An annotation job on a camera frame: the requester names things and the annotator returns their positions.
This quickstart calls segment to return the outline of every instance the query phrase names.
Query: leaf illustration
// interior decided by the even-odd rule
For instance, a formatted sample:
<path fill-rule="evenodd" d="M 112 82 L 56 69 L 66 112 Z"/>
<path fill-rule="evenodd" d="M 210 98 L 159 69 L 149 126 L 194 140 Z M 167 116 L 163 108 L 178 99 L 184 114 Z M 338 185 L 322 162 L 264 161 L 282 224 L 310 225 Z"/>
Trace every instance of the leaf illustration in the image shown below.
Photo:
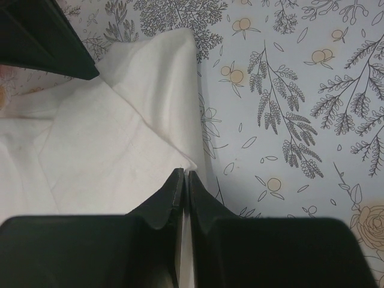
<path fill-rule="evenodd" d="M 266 190 L 259 196 L 259 198 L 258 198 L 258 202 L 260 202 L 261 200 L 263 200 L 263 198 L 265 197 L 265 195 L 266 195 Z"/>
<path fill-rule="evenodd" d="M 246 213 L 245 217 L 247 218 L 247 217 L 251 216 L 251 215 L 253 214 L 253 212 L 254 212 L 254 209 L 249 210 L 249 211 Z"/>
<path fill-rule="evenodd" d="M 344 190 L 347 190 L 347 191 L 350 189 L 349 185 L 347 185 L 347 184 L 339 184 L 339 186 L 340 186 L 341 189 L 344 189 Z"/>
<path fill-rule="evenodd" d="M 218 130 L 217 130 L 215 124 L 213 124 L 212 122 L 208 122 L 208 121 L 207 121 L 207 122 L 204 122 L 204 123 L 203 123 L 203 128 L 204 128 L 204 130 L 205 130 L 208 134 L 210 134 L 210 135 L 212 135 L 212 136 L 220 137 L 220 134 L 219 134 L 219 132 L 218 132 Z"/>
<path fill-rule="evenodd" d="M 321 65 L 325 68 L 328 68 L 328 69 L 331 69 L 333 70 L 333 68 L 331 66 L 329 66 L 328 64 L 325 64 L 325 63 L 321 63 Z"/>
<path fill-rule="evenodd" d="M 351 191 L 350 191 L 350 198 L 356 204 L 360 204 L 361 203 L 361 201 L 362 201 L 362 194 L 361 194 L 360 184 L 356 184 L 351 189 Z"/>
<path fill-rule="evenodd" d="M 372 26 L 378 24 L 383 19 L 383 14 L 384 11 L 381 11 L 378 15 L 374 17 L 374 19 L 372 20 Z"/>
<path fill-rule="evenodd" d="M 215 62 L 215 64 L 214 64 L 214 66 L 213 66 L 213 68 L 214 68 L 219 62 L 220 62 L 220 59 L 217 59 L 216 62 Z"/>
<path fill-rule="evenodd" d="M 276 47 L 277 50 L 284 52 L 284 49 L 281 48 L 281 46 L 279 44 L 277 44 L 276 42 L 274 42 L 274 46 Z"/>
<path fill-rule="evenodd" d="M 210 140 L 203 141 L 204 151 L 212 157 L 212 159 L 216 159 L 215 150 L 212 142 Z"/>
<path fill-rule="evenodd" d="M 354 228 L 354 226 L 357 224 L 358 220 L 359 220 L 359 214 L 353 215 L 352 218 L 350 219 L 349 228 L 350 229 Z"/>
<path fill-rule="evenodd" d="M 276 192 L 270 192 L 270 194 L 276 198 L 279 198 L 281 200 L 285 200 L 284 197 Z"/>
<path fill-rule="evenodd" d="M 257 138 L 256 136 L 251 137 L 248 141 L 244 143 L 244 145 L 241 148 L 247 149 L 249 146 L 251 146 L 255 142 L 256 138 Z"/>
<path fill-rule="evenodd" d="M 275 156 L 267 156 L 265 157 L 266 159 L 270 160 L 270 161 L 276 161 L 278 158 L 275 157 Z"/>
<path fill-rule="evenodd" d="M 266 187 L 266 184 L 265 184 L 265 182 L 263 181 L 262 178 L 260 178 L 260 177 L 258 177 L 258 176 L 256 176 L 256 175 L 255 175 L 255 177 L 257 178 L 257 180 L 259 180 L 259 182 L 260 182 L 261 184 L 263 184 L 263 185 Z"/>
<path fill-rule="evenodd" d="M 246 210 L 247 210 L 247 207 L 245 207 L 245 208 L 240 212 L 239 216 L 241 216 L 242 214 L 244 214 L 244 213 L 246 212 Z"/>
<path fill-rule="evenodd" d="M 309 185 L 305 185 L 303 187 L 301 187 L 299 190 L 298 190 L 298 193 L 300 192 L 303 192 L 305 189 L 307 189 L 309 187 Z"/>
<path fill-rule="evenodd" d="M 237 95 L 239 98 L 241 98 L 240 93 L 239 93 L 237 87 L 235 86 L 235 84 L 232 84 L 232 89 L 233 89 L 233 91 L 236 93 L 236 95 Z"/>
<path fill-rule="evenodd" d="M 300 34 L 298 38 L 298 44 L 305 38 L 306 34 L 308 32 L 308 27 L 306 27 Z"/>
<path fill-rule="evenodd" d="M 233 171 L 234 166 L 234 162 L 229 163 L 227 167 L 224 168 L 224 175 L 228 175 L 229 173 L 231 173 Z"/>

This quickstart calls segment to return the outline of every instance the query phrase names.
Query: small leaf drawing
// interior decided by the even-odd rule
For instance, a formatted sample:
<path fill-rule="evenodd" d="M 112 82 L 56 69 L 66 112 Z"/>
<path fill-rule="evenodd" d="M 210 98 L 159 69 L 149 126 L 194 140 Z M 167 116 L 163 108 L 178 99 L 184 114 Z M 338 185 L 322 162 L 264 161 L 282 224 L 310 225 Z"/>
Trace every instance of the small leaf drawing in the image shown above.
<path fill-rule="evenodd" d="M 308 208 L 308 213 L 309 214 L 315 214 L 317 212 L 317 207 L 316 206 L 311 206 Z"/>
<path fill-rule="evenodd" d="M 359 210 L 360 209 L 360 205 L 359 204 L 353 204 L 352 206 L 352 211 L 356 211 L 356 210 Z"/>
<path fill-rule="evenodd" d="M 279 198 L 281 200 L 285 200 L 284 197 L 276 192 L 270 192 L 270 194 L 276 198 Z"/>
<path fill-rule="evenodd" d="M 247 207 L 245 207 L 245 208 L 240 212 L 239 216 L 241 216 L 242 214 L 244 214 L 244 213 L 246 212 L 246 210 L 247 210 Z"/>
<path fill-rule="evenodd" d="M 277 50 L 284 52 L 283 48 L 281 48 L 281 46 L 276 42 L 274 42 L 274 46 L 276 47 Z"/>
<path fill-rule="evenodd" d="M 298 38 L 298 44 L 305 38 L 306 34 L 308 32 L 308 27 L 306 27 L 300 34 Z"/>
<path fill-rule="evenodd" d="M 217 59 L 216 62 L 215 62 L 215 64 L 214 64 L 214 66 L 213 66 L 213 68 L 214 68 L 219 62 L 220 62 L 220 59 Z"/>
<path fill-rule="evenodd" d="M 265 157 L 266 159 L 268 159 L 269 161 L 276 161 L 278 158 L 275 157 L 275 156 L 267 156 Z"/>
<path fill-rule="evenodd" d="M 349 185 L 347 185 L 347 184 L 339 184 L 339 186 L 340 186 L 341 189 L 344 189 L 344 190 L 347 190 L 347 191 L 350 189 Z"/>
<path fill-rule="evenodd" d="M 235 84 L 232 84 L 232 89 L 233 89 L 233 91 L 235 92 L 235 94 L 236 94 L 239 98 L 241 98 L 240 93 L 239 93 L 238 89 L 236 88 Z"/>
<path fill-rule="evenodd" d="M 263 181 L 262 178 L 260 178 L 260 177 L 258 177 L 258 176 L 256 176 L 256 175 L 255 175 L 255 177 L 257 178 L 257 180 L 259 180 L 259 182 L 260 182 L 261 184 L 263 184 L 263 185 L 266 187 L 266 184 L 265 184 L 265 182 Z"/>
<path fill-rule="evenodd" d="M 256 136 L 251 137 L 248 141 L 244 143 L 244 145 L 241 148 L 247 149 L 249 146 L 251 146 L 255 142 L 256 138 L 257 138 Z"/>
<path fill-rule="evenodd" d="M 384 11 L 381 11 L 375 18 L 372 20 L 372 26 L 378 24 L 383 19 Z"/>
<path fill-rule="evenodd" d="M 246 213 L 245 217 L 249 217 L 249 216 L 251 216 L 251 215 L 253 214 L 253 212 L 254 212 L 254 209 L 249 210 L 249 211 Z"/>
<path fill-rule="evenodd" d="M 263 198 L 265 197 L 265 195 L 266 195 L 266 190 L 259 196 L 259 198 L 258 198 L 258 202 L 260 202 L 261 200 L 263 200 Z"/>
<path fill-rule="evenodd" d="M 325 63 L 320 63 L 323 67 L 325 68 L 328 68 L 328 69 L 331 69 L 333 70 L 333 68 L 331 66 L 329 66 L 328 64 L 325 64 Z"/>
<path fill-rule="evenodd" d="M 359 214 L 355 214 L 354 216 L 352 216 L 352 218 L 350 219 L 349 228 L 350 229 L 354 228 L 354 226 L 357 224 L 358 220 L 359 220 Z"/>
<path fill-rule="evenodd" d="M 229 173 L 231 173 L 233 171 L 234 166 L 235 166 L 234 162 L 229 163 L 227 167 L 225 167 L 224 169 L 224 175 L 228 175 Z"/>
<path fill-rule="evenodd" d="M 298 190 L 298 193 L 303 192 L 305 189 L 307 189 L 309 185 L 303 186 Z"/>
<path fill-rule="evenodd" d="M 356 204 L 360 204 L 362 201 L 361 187 L 360 184 L 356 184 L 350 191 L 350 198 Z"/>

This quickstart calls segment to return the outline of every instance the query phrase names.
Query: branch illustration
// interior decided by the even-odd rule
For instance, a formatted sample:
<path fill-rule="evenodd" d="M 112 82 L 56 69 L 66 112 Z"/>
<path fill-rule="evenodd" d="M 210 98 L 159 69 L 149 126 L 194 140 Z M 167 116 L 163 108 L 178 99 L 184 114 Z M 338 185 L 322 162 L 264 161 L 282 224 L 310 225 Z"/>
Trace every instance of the branch illustration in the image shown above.
<path fill-rule="evenodd" d="M 254 74 L 252 72 L 256 66 L 257 71 Z M 258 125 L 261 126 L 264 116 L 265 129 L 272 127 L 274 133 L 278 134 L 279 125 L 284 124 L 289 134 L 289 139 L 283 143 L 286 163 L 298 168 L 300 161 L 301 169 L 307 177 L 312 179 L 316 175 L 323 177 L 323 173 L 315 161 L 322 162 L 321 158 L 308 148 L 310 145 L 316 144 L 314 136 L 317 135 L 317 131 L 310 125 L 311 122 L 306 117 L 292 113 L 293 111 L 299 112 L 299 102 L 305 101 L 302 91 L 293 82 L 298 79 L 297 75 L 285 65 L 281 65 L 276 70 L 273 69 L 268 61 L 265 44 L 261 53 L 252 52 L 248 73 L 251 74 L 251 92 L 256 89 L 259 95 L 262 95 L 257 113 Z M 263 89 L 264 82 L 268 82 L 268 89 Z M 282 100 L 286 101 L 291 112 L 284 112 Z"/>
<path fill-rule="evenodd" d="M 212 33 L 208 25 L 220 22 L 227 7 L 222 0 L 137 0 L 133 6 L 141 11 L 141 29 L 146 36 L 181 27 L 192 29 L 199 63 L 209 59 L 209 51 L 223 42 L 222 36 Z"/>

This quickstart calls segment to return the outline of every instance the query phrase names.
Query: fern illustration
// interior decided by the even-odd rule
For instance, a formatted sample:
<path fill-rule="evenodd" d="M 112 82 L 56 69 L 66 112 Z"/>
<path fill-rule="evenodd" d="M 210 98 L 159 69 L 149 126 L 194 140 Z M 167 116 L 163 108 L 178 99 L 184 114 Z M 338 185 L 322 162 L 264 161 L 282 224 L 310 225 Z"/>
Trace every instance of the fern illustration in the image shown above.
<path fill-rule="evenodd" d="M 139 39 L 139 33 L 135 32 L 135 25 L 133 20 L 128 21 L 127 16 L 127 4 L 122 0 L 108 1 L 106 4 L 106 13 L 108 16 L 115 18 L 114 23 L 108 22 L 108 28 L 106 28 L 107 34 L 104 33 L 104 37 L 111 43 L 114 42 L 135 42 Z"/>
<path fill-rule="evenodd" d="M 110 42 L 97 36 L 96 33 L 93 35 L 88 34 L 87 38 L 82 39 L 82 43 L 92 55 L 94 61 L 100 61 L 110 47 Z"/>
<path fill-rule="evenodd" d="M 133 6 L 141 11 L 141 29 L 146 36 L 181 27 L 192 29 L 199 63 L 209 59 L 209 51 L 223 42 L 223 37 L 212 33 L 208 25 L 220 22 L 227 7 L 222 0 L 137 0 Z"/>
<path fill-rule="evenodd" d="M 297 1 L 279 0 L 275 6 L 280 6 L 281 9 L 275 12 L 275 25 L 274 30 L 281 34 L 290 34 L 295 31 L 295 26 L 298 24 L 297 16 L 295 14 L 287 14 L 286 9 L 294 9 L 298 6 Z"/>
<path fill-rule="evenodd" d="M 326 94 L 326 97 L 320 99 L 319 102 L 313 107 L 311 111 L 311 116 L 317 118 L 320 115 L 323 116 L 323 122 L 321 125 L 322 129 L 330 129 L 332 125 L 335 126 L 336 135 L 346 134 L 355 129 L 354 120 L 350 112 L 357 115 L 357 117 L 365 119 L 370 111 L 369 103 L 370 99 L 368 97 L 368 87 L 376 92 L 376 96 L 384 100 L 384 85 L 382 84 L 382 79 L 384 78 L 384 68 L 380 63 L 371 63 L 371 59 L 378 58 L 381 54 L 381 51 L 377 51 L 382 46 L 384 42 L 382 41 L 384 35 L 378 41 L 365 41 L 362 48 L 359 48 L 351 59 L 348 60 L 345 69 L 350 69 L 352 66 L 356 65 L 359 61 L 366 59 L 365 64 L 360 72 L 360 75 L 357 78 L 351 78 L 348 75 L 345 75 L 342 79 L 340 76 L 336 75 L 334 80 L 329 79 L 328 84 L 320 84 L 319 93 L 324 91 L 333 92 L 334 94 Z M 361 79 L 364 76 L 367 76 L 367 81 L 361 84 Z M 344 106 L 342 97 L 344 94 L 347 94 L 346 91 L 353 85 L 353 91 L 347 99 L 347 104 L 345 110 L 339 112 Z M 357 89 L 363 87 L 364 91 L 355 93 Z"/>
<path fill-rule="evenodd" d="M 335 80 L 328 80 L 327 85 L 320 84 L 319 93 L 324 91 L 334 93 L 333 95 L 327 94 L 326 97 L 321 98 L 311 111 L 311 116 L 315 118 L 323 115 L 321 128 L 330 129 L 334 125 L 336 135 L 355 131 L 362 137 L 370 133 L 377 125 L 382 125 L 370 142 L 361 141 L 351 147 L 351 153 L 362 153 L 363 161 L 371 158 L 371 168 L 369 170 L 371 177 L 377 175 L 378 171 L 380 171 L 384 154 L 384 146 L 380 137 L 380 133 L 384 128 L 384 124 L 382 124 L 384 120 L 384 107 L 379 107 L 378 111 L 373 110 L 371 116 L 368 116 L 371 103 L 368 97 L 370 94 L 369 90 L 374 92 L 373 95 L 379 100 L 384 100 L 384 85 L 382 83 L 384 67 L 381 63 L 373 63 L 374 59 L 378 61 L 382 59 L 382 51 L 384 49 L 383 38 L 384 34 L 377 41 L 365 41 L 362 47 L 348 60 L 345 69 L 350 69 L 365 60 L 358 77 L 351 78 L 345 75 L 342 79 L 340 76 L 335 76 Z M 346 91 L 350 87 L 353 87 L 352 93 L 347 94 Z M 344 95 L 347 95 L 345 109 L 341 99 Z M 349 112 L 356 115 L 355 118 L 361 118 L 365 122 L 362 122 L 355 128 L 356 119 Z"/>
<path fill-rule="evenodd" d="M 308 118 L 293 113 L 299 112 L 299 103 L 305 101 L 302 91 L 293 82 L 298 79 L 297 75 L 285 65 L 273 69 L 268 62 L 265 44 L 261 53 L 252 52 L 248 73 L 251 74 L 251 92 L 256 89 L 261 95 L 257 124 L 261 126 L 264 118 L 265 129 L 271 127 L 275 134 L 278 134 L 279 127 L 284 125 L 290 136 L 283 143 L 286 163 L 291 167 L 301 167 L 303 173 L 311 179 L 316 175 L 323 177 L 316 163 L 316 161 L 322 162 L 322 159 L 309 148 L 316 144 L 314 136 L 317 135 L 317 131 L 310 125 L 311 121 Z M 265 82 L 268 83 L 267 89 L 263 89 Z M 282 100 L 285 100 L 290 111 L 284 113 L 286 107 Z"/>

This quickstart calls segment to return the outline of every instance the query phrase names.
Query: flower illustration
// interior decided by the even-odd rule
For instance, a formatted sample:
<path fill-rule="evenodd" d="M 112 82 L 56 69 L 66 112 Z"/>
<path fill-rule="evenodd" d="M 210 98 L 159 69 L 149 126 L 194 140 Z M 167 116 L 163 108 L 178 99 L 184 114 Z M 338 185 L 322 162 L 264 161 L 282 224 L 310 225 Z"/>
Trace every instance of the flower illustration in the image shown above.
<path fill-rule="evenodd" d="M 329 49 L 324 49 L 324 50 L 317 50 L 312 53 L 312 62 L 304 62 L 307 65 L 316 65 L 320 63 L 323 67 L 332 69 L 331 66 L 328 64 L 325 64 L 325 62 L 328 62 L 332 58 L 335 58 L 333 55 L 333 52 L 330 51 Z"/>
<path fill-rule="evenodd" d="M 364 207 L 356 226 L 368 247 L 384 251 L 384 206 Z"/>
<path fill-rule="evenodd" d="M 243 18 L 241 20 L 235 21 L 232 25 L 232 29 L 234 31 L 236 31 L 235 33 L 233 33 L 232 36 L 234 36 L 235 34 L 237 34 L 239 32 L 242 32 L 242 36 L 244 37 L 244 40 L 245 40 L 245 31 L 246 30 L 254 31 L 254 32 L 260 32 L 260 30 L 257 30 L 256 28 L 251 27 L 251 20 L 248 18 Z"/>
<path fill-rule="evenodd" d="M 221 75 L 229 76 L 229 79 L 221 79 L 219 82 L 231 82 L 233 91 L 241 98 L 237 87 L 244 87 L 239 84 L 244 79 L 244 74 L 242 71 L 235 69 L 235 62 L 233 61 L 230 67 L 224 66 L 221 68 Z"/>

